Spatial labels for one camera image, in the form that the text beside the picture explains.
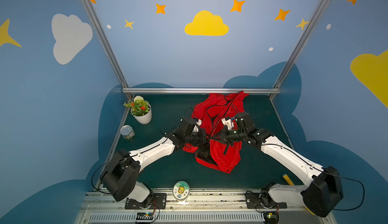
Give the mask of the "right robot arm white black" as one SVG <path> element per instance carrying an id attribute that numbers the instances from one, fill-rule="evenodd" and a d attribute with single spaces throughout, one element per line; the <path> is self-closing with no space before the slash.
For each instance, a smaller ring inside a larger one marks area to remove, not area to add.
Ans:
<path id="1" fill-rule="evenodd" d="M 246 112 L 223 118 L 221 122 L 224 127 L 214 140 L 227 145 L 244 141 L 271 156 L 302 181 L 302 185 L 294 186 L 268 184 L 259 195 L 261 206 L 294 204 L 324 218 L 343 199 L 341 178 L 332 166 L 325 168 L 297 153 L 266 129 L 256 128 Z"/>

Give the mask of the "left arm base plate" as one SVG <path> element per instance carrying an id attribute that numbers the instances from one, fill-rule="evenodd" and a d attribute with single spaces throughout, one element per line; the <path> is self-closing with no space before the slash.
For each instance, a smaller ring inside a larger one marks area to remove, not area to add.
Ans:
<path id="1" fill-rule="evenodd" d="M 165 209 L 167 203 L 167 194 L 154 193 L 150 194 L 143 202 L 137 202 L 134 199 L 126 199 L 125 209 Z"/>

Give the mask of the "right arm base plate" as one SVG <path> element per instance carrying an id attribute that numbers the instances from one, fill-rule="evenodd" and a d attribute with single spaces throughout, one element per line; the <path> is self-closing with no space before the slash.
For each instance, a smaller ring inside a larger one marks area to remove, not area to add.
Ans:
<path id="1" fill-rule="evenodd" d="M 246 191 L 246 204 L 248 209 L 262 209 L 262 208 L 279 208 L 287 209 L 287 204 L 284 202 L 275 202 L 268 193 Z"/>

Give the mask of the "red zip jacket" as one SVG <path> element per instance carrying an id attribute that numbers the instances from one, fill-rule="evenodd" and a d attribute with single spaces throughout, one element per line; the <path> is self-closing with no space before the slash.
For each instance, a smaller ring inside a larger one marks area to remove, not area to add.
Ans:
<path id="1" fill-rule="evenodd" d="M 201 121 L 200 128 L 207 134 L 207 142 L 201 146 L 185 144 L 183 151 L 193 153 L 197 163 L 206 167 L 231 173 L 240 162 L 240 150 L 242 141 L 232 144 L 222 144 L 214 138 L 224 127 L 222 119 L 232 118 L 238 113 L 244 112 L 244 99 L 248 94 L 239 92 L 236 94 L 215 94 L 197 104 L 194 107 L 192 118 Z"/>

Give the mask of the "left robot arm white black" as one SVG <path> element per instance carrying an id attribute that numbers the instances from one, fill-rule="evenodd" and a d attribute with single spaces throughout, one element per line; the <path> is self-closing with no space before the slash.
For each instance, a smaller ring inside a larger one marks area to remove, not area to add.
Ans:
<path id="1" fill-rule="evenodd" d="M 186 144 L 198 145 L 207 140 L 202 121 L 185 117 L 180 125 L 160 140 L 138 150 L 116 152 L 100 175 L 102 184 L 116 201 L 126 198 L 151 203 L 151 190 L 137 179 L 141 171 L 155 161 L 182 150 Z"/>

